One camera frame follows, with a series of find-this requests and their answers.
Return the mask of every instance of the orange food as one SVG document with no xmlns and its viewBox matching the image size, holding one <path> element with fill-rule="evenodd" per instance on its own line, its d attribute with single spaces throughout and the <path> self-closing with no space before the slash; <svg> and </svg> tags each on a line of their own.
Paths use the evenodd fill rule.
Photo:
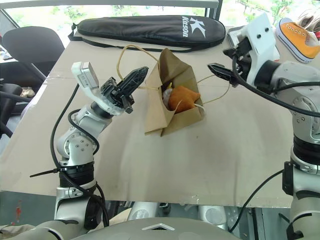
<svg viewBox="0 0 320 240">
<path fill-rule="evenodd" d="M 178 114 L 193 109 L 196 107 L 195 101 L 197 101 L 200 96 L 198 92 L 194 92 L 184 86 L 177 86 L 172 90 L 170 95 L 168 102 L 169 110 L 174 111 L 177 108 L 175 113 Z"/>
</svg>

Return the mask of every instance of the black cable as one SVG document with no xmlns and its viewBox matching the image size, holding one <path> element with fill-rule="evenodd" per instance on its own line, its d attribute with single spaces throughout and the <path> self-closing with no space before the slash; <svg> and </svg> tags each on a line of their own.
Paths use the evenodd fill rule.
<svg viewBox="0 0 320 240">
<path fill-rule="evenodd" d="M 100 144 L 99 144 L 98 140 L 97 140 L 94 136 L 92 136 L 89 132 L 87 132 L 87 131 L 84 130 L 82 127 L 80 127 L 79 125 L 77 125 L 77 124 L 72 120 L 72 118 L 71 118 L 71 116 L 72 116 L 73 114 L 75 114 L 75 113 L 77 113 L 77 112 L 79 112 L 79 111 L 80 111 L 80 109 L 76 109 L 76 110 L 71 111 L 71 112 L 68 114 L 68 121 L 69 121 L 69 123 L 70 123 L 73 127 L 75 127 L 76 129 L 78 129 L 80 132 L 84 133 L 84 134 L 87 135 L 92 141 L 94 141 L 94 143 L 95 143 L 95 145 L 96 145 L 96 149 L 94 150 L 93 155 L 95 155 L 95 154 L 98 152 L 99 148 L 100 148 Z"/>
<path fill-rule="evenodd" d="M 61 172 L 60 174 L 63 175 L 63 177 L 72 185 L 74 186 L 76 189 L 78 189 L 79 191 L 83 192 L 83 195 L 85 195 L 86 197 L 91 197 L 93 198 L 101 207 L 102 209 L 102 214 L 103 214 L 103 226 L 104 227 L 108 227 L 109 226 L 109 217 L 108 217 L 108 212 L 106 209 L 106 201 L 102 202 L 98 196 L 94 195 L 92 192 L 90 192 L 89 190 L 86 190 L 84 188 L 82 188 L 81 186 L 79 186 L 78 184 L 76 184 L 74 181 L 71 180 L 71 178 L 65 173 L 65 172 Z"/>
<path fill-rule="evenodd" d="M 105 199 L 104 191 L 102 190 L 102 188 L 99 186 L 98 183 L 96 183 L 96 188 L 98 189 L 98 191 L 100 193 L 100 196 L 102 198 L 102 203 L 104 204 L 104 208 L 106 209 L 106 199 Z M 108 216 L 107 209 L 106 209 L 105 214 L 103 214 L 103 221 L 107 221 L 106 224 L 107 224 L 107 226 L 109 226 L 109 216 Z"/>
<path fill-rule="evenodd" d="M 73 90 L 73 93 L 69 99 L 69 101 L 67 102 L 67 104 L 65 105 L 64 109 L 62 110 L 62 112 L 60 113 L 58 119 L 56 120 L 54 126 L 53 126 L 53 129 L 52 129 L 52 132 L 51 132 L 51 136 L 50 136 L 50 152 L 51 152 L 51 156 L 52 156 L 52 159 L 53 159 L 53 162 L 57 168 L 57 171 L 61 169 L 61 166 L 59 164 L 59 161 L 57 159 L 57 155 L 56 155 L 56 152 L 55 152 L 55 146 L 54 146 L 54 140 L 55 140 L 55 134 L 56 134 L 56 131 L 57 131 L 57 127 L 62 119 L 62 117 L 64 116 L 64 114 L 66 113 L 68 107 L 70 106 L 72 100 L 74 99 L 77 91 L 78 91 L 78 88 L 79 88 L 79 84 L 77 84 Z M 99 205 L 100 207 L 102 208 L 102 213 L 103 213 L 103 226 L 104 227 L 107 227 L 109 226 L 109 218 L 108 218 L 108 212 L 107 212 L 107 209 L 106 209 L 106 204 L 104 202 L 104 204 L 102 203 L 102 201 L 99 199 L 98 196 L 94 195 L 93 193 L 91 193 L 90 191 L 82 188 L 81 186 L 79 186 L 78 184 L 76 184 L 69 176 L 68 174 L 66 174 L 65 172 L 61 171 L 60 174 L 73 186 L 75 187 L 76 189 L 78 189 L 79 191 L 81 191 L 83 193 L 83 195 L 87 196 L 87 197 L 91 197 L 93 198 Z"/>
<path fill-rule="evenodd" d="M 301 108 L 292 106 L 284 101 L 280 101 L 278 99 L 276 99 L 273 96 L 270 96 L 266 93 L 264 93 L 263 91 L 260 91 L 258 89 L 256 89 L 255 87 L 251 86 L 250 84 L 248 84 L 238 73 L 237 71 L 237 56 L 233 56 L 232 58 L 232 70 L 234 72 L 235 77 L 237 78 L 237 80 L 239 81 L 239 83 L 241 85 L 243 85 L 245 88 L 249 89 L 250 91 L 254 92 L 255 94 L 258 94 L 259 96 L 263 97 L 264 99 L 267 99 L 275 104 L 278 104 L 286 109 L 290 109 L 294 112 L 300 113 L 300 114 L 304 114 L 307 116 L 312 116 L 312 117 L 316 117 L 316 118 L 320 118 L 320 112 L 314 112 L 314 111 L 308 111 L 308 110 L 303 110 Z"/>
<path fill-rule="evenodd" d="M 320 86 L 320 81 L 305 81 L 305 82 L 297 82 L 297 83 L 292 83 L 286 86 L 278 87 L 272 90 L 273 93 L 280 92 L 283 90 L 291 89 L 291 88 L 296 88 L 296 87 L 313 87 L 313 86 Z"/>
<path fill-rule="evenodd" d="M 64 114 L 66 113 L 68 107 L 70 106 L 72 100 L 74 99 L 77 91 L 78 91 L 78 88 L 79 88 L 79 84 L 77 84 L 73 90 L 73 93 L 69 99 L 69 101 L 66 103 L 64 109 L 62 110 L 62 112 L 60 113 L 60 116 L 58 117 L 58 119 L 56 120 L 54 126 L 53 126 L 53 129 L 52 129 L 52 132 L 51 132 L 51 136 L 50 136 L 50 152 L 51 152 L 51 156 L 52 156 L 52 159 L 53 159 L 53 162 L 54 162 L 54 165 L 57 169 L 60 169 L 61 166 L 59 164 L 59 161 L 57 159 L 57 155 L 56 155 L 56 152 L 55 152 L 55 145 L 54 145 L 54 139 L 55 139 L 55 134 L 56 134 L 56 130 L 57 130 L 57 127 L 62 119 L 62 117 L 64 116 Z"/>
<path fill-rule="evenodd" d="M 275 174 L 271 175 L 270 177 L 268 177 L 266 180 L 263 181 L 263 183 L 261 183 L 254 191 L 253 193 L 249 196 L 249 198 L 247 199 L 247 201 L 245 201 L 245 203 L 243 204 L 243 206 L 241 207 L 238 219 L 236 220 L 235 224 L 233 225 L 233 227 L 229 230 L 229 233 L 232 233 L 233 230 L 235 230 L 235 228 L 237 227 L 240 218 L 242 217 L 242 215 L 244 214 L 245 208 L 248 205 L 248 203 L 251 201 L 251 199 L 256 195 L 256 193 L 267 183 L 269 182 L 271 179 L 273 179 L 274 177 L 278 176 L 279 174 L 283 173 L 283 169 L 281 171 L 276 172 Z"/>
<path fill-rule="evenodd" d="M 279 212 L 279 217 L 282 218 L 283 220 L 285 220 L 288 224 L 290 223 L 290 220 L 280 212 Z"/>
</svg>

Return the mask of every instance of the metal frame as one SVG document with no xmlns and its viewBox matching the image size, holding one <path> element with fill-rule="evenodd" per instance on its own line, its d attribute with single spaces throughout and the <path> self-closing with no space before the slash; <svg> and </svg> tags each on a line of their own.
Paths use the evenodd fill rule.
<svg viewBox="0 0 320 240">
<path fill-rule="evenodd" d="M 20 28 L 20 26 L 18 25 L 18 23 L 9 15 L 9 13 L 7 13 L 6 10 L 0 8 L 0 12 L 4 15 L 4 17 L 6 17 L 6 18 L 13 24 L 13 26 L 14 26 L 16 29 L 17 29 L 17 28 Z"/>
<path fill-rule="evenodd" d="M 224 0 L 218 0 L 217 8 L 210 8 L 210 9 L 206 8 L 204 12 L 204 16 L 211 19 L 219 20 L 223 1 Z"/>
<path fill-rule="evenodd" d="M 219 0 L 2 0 L 0 9 L 60 5 L 136 5 L 217 8 Z"/>
</svg>

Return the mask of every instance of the window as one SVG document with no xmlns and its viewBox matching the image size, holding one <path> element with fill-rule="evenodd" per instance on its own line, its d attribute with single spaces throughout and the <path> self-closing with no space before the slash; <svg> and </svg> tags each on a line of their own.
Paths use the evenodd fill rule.
<svg viewBox="0 0 320 240">
<path fill-rule="evenodd" d="M 196 15 L 204 16 L 200 7 L 84 5 L 84 6 L 38 6 L 6 9 L 20 27 L 41 26 L 53 29 L 66 46 L 72 23 L 84 19 L 146 15 Z"/>
<path fill-rule="evenodd" d="M 266 12 L 270 22 L 276 25 L 281 18 L 293 21 L 307 9 L 320 12 L 319 0 L 223 0 L 220 21 L 225 26 L 242 26 Z"/>
</svg>

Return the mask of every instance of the table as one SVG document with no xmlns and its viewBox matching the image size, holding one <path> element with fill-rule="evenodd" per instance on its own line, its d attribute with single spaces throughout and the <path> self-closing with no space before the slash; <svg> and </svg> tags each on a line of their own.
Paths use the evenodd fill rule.
<svg viewBox="0 0 320 240">
<path fill-rule="evenodd" d="M 118 46 L 128 44 L 88 38 Z M 281 62 L 295 60 L 278 40 L 277 46 Z M 228 47 L 225 40 L 216 47 L 176 55 L 193 67 L 200 80 L 211 74 L 209 63 L 231 67 L 231 59 L 222 54 Z M 37 178 L 29 175 L 54 168 L 49 139 L 76 86 L 71 65 L 90 61 L 101 85 L 111 76 L 119 79 L 116 73 L 119 54 L 119 49 L 99 48 L 84 42 L 68 45 L 34 99 L 37 104 L 24 115 L 2 155 L 1 190 L 55 195 L 59 184 L 56 174 Z M 319 63 L 320 55 L 309 65 L 319 67 Z M 132 69 L 147 66 L 151 70 L 154 65 L 155 61 L 145 53 L 128 50 L 120 71 L 125 76 Z M 202 81 L 199 91 L 202 100 L 208 101 L 223 94 L 227 87 L 227 82 L 213 77 Z M 290 112 L 244 87 L 231 88 L 223 98 L 205 105 L 204 120 L 163 137 L 144 134 L 146 90 L 137 89 L 133 97 L 133 113 L 114 117 L 98 138 L 100 150 L 95 157 L 95 177 L 108 200 L 241 206 L 262 181 L 281 170 L 290 159 L 293 142 Z M 68 111 L 90 102 L 79 91 Z M 65 116 L 57 129 L 56 140 L 68 127 Z M 291 201 L 282 191 L 282 179 L 278 176 L 260 190 L 249 206 L 289 207 Z"/>
</svg>

